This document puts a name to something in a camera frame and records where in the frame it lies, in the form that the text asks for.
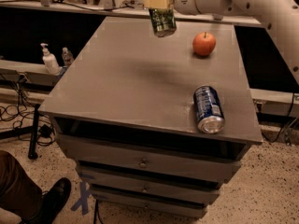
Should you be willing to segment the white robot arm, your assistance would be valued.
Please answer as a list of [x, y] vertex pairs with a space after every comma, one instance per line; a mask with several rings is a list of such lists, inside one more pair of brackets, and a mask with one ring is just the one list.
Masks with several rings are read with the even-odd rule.
[[173, 8], [184, 15], [254, 18], [269, 34], [299, 83], [299, 6], [295, 0], [143, 0], [143, 3], [146, 8]]

